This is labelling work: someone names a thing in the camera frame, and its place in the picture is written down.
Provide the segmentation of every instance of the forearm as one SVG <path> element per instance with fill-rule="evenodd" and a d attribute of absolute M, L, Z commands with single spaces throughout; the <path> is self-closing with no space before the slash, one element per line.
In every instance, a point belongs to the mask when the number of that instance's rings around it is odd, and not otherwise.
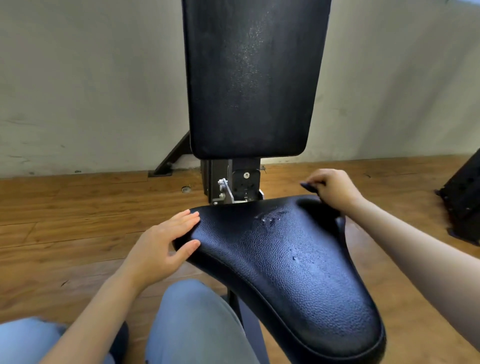
<path fill-rule="evenodd" d="M 346 214 L 370 234 L 450 324 L 480 349 L 480 260 L 366 200 L 353 204 Z"/>
<path fill-rule="evenodd" d="M 102 363 L 137 294 L 128 279 L 114 274 L 41 363 Z"/>

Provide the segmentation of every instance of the textured black leather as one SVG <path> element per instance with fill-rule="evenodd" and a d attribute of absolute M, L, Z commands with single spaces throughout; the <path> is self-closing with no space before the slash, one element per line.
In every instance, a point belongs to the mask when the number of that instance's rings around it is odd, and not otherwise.
<path fill-rule="evenodd" d="M 303 152 L 331 0 L 183 0 L 192 152 Z"/>
<path fill-rule="evenodd" d="M 293 363 L 378 363 L 386 336 L 345 244 L 343 217 L 317 196 L 204 206 L 174 242 L 232 289 Z"/>

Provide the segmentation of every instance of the light blue jeans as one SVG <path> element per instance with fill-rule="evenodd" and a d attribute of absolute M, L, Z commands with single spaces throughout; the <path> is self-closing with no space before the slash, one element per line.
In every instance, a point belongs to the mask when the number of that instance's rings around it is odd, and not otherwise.
<path fill-rule="evenodd" d="M 55 345 L 65 327 L 38 318 L 0 325 L 0 364 L 34 364 Z M 201 282 L 189 279 L 165 292 L 150 330 L 148 364 L 258 364 L 230 306 Z M 113 364 L 110 354 L 104 364 Z"/>

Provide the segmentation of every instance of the wooden floor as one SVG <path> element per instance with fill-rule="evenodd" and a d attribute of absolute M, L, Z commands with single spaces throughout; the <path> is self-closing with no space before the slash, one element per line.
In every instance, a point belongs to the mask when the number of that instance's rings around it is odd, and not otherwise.
<path fill-rule="evenodd" d="M 320 167 L 345 169 L 360 191 L 397 217 L 469 254 L 480 249 L 445 233 L 447 220 L 433 189 L 465 156 L 267 165 L 267 198 L 303 194 L 299 181 Z M 181 188 L 192 192 L 183 194 Z M 122 263 L 142 231 L 189 207 L 205 205 L 198 170 L 147 178 L 146 172 L 103 173 L 0 181 L 0 322 L 38 315 L 71 323 Z M 353 223 L 348 247 L 377 303 L 388 335 L 383 363 L 479 363 L 480 355 L 425 301 L 378 246 Z M 163 292 L 197 278 L 225 287 L 189 264 L 148 288 L 133 305 L 128 363 L 143 349 Z M 264 331 L 272 364 L 288 363 Z"/>

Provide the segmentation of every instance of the wall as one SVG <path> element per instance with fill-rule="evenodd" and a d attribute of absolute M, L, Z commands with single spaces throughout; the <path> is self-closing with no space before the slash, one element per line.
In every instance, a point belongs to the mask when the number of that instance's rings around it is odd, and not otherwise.
<path fill-rule="evenodd" d="M 188 130 L 180 1 L 2 0 L 0 49 L 0 177 L 152 169 Z M 265 162 L 471 153 L 479 64 L 476 5 L 334 0 L 307 149 Z"/>

